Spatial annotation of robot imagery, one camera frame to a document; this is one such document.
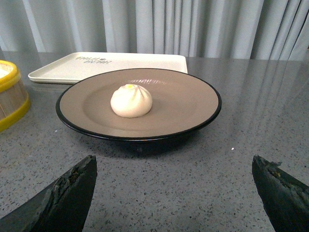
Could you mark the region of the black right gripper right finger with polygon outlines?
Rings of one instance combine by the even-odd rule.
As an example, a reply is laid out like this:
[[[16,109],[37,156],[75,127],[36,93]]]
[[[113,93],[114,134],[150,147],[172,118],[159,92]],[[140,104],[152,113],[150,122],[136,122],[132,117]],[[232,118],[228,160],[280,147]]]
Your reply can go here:
[[[261,156],[254,156],[253,179],[264,210],[277,232],[309,230],[309,187],[279,166]]]

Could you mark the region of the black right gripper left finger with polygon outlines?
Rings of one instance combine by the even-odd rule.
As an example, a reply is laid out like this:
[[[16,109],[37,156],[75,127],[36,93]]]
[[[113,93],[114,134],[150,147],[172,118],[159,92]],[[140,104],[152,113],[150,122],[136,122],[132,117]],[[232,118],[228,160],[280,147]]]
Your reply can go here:
[[[2,232],[81,232],[97,178],[89,155],[0,220]]]

